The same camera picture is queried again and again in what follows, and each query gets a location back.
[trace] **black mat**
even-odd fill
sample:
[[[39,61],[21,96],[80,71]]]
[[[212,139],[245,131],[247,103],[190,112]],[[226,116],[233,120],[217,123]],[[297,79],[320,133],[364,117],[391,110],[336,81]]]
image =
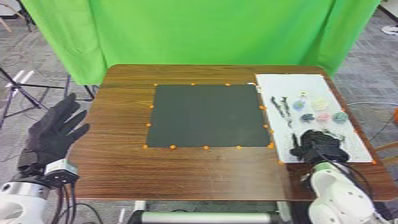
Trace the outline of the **black mat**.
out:
[[[160,85],[151,124],[149,147],[263,147],[270,143],[251,85]]]

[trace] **white paper sheet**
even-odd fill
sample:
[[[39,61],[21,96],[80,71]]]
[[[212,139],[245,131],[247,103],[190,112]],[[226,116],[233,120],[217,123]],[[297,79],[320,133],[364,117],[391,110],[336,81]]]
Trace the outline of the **white paper sheet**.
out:
[[[350,162],[371,162],[371,155],[359,138],[359,135],[354,130],[350,121],[345,124],[338,124],[332,119],[327,122],[313,121],[311,123],[302,122],[300,116],[307,113],[320,115],[322,112],[327,112],[331,116],[334,113],[341,112],[341,105],[338,103],[334,94],[331,92],[327,82],[322,75],[306,75],[306,74],[290,74],[290,75],[274,75],[260,74],[258,76],[258,86],[263,97],[263,104],[267,106],[267,116],[270,122],[270,128],[274,130],[274,140],[277,147],[279,159],[284,163],[297,163],[297,157],[290,154],[290,149],[293,148],[291,132],[295,132],[297,137],[300,138],[302,133],[313,130],[327,129],[334,134],[345,136],[341,141],[341,149],[350,154]],[[300,100],[300,93],[307,93],[306,97],[306,106],[302,111],[293,109],[293,103]],[[277,99],[281,105],[281,98],[288,97],[288,105],[291,111],[293,128],[288,127],[286,119],[281,117],[279,111],[272,104],[272,96]],[[323,98],[329,103],[329,107],[323,111],[313,109],[313,101]]]

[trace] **white wall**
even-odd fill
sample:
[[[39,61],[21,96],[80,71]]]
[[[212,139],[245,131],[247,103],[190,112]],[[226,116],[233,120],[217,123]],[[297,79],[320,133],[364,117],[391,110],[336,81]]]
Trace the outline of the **white wall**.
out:
[[[14,8],[16,11],[21,10],[16,0],[0,0],[0,3],[5,3]],[[13,16],[13,15],[14,15],[13,10],[0,5],[0,16]]]
[[[387,2],[382,2],[382,7],[389,10],[389,12],[398,17],[398,0],[389,0]]]

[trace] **wooden table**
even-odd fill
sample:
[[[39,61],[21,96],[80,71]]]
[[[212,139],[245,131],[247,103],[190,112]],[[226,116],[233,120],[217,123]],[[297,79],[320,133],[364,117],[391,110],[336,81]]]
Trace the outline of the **wooden table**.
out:
[[[73,147],[78,198],[107,200],[311,200],[300,184],[304,164],[281,165],[267,148],[144,149],[155,84],[245,84],[254,74],[323,74],[306,66],[117,65],[108,69],[89,111],[91,131]],[[396,188],[331,79],[327,83],[350,115],[377,164],[355,164],[373,186],[375,200]]]

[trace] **orange marker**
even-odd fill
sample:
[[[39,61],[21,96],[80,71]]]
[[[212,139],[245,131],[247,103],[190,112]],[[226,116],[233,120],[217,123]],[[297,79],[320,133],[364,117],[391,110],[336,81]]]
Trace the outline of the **orange marker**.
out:
[[[274,142],[270,142],[270,145],[267,147],[268,147],[268,149],[274,149],[275,148]]]

